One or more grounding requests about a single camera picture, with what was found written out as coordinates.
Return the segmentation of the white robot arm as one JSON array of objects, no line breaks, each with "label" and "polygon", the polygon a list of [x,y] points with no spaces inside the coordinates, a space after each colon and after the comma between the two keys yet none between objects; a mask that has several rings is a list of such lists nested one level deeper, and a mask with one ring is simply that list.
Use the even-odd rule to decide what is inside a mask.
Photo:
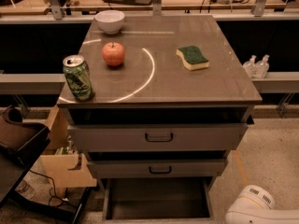
[{"label": "white robot arm", "polygon": [[299,210],[276,210],[265,189],[245,186],[226,212],[225,224],[299,224]]}]

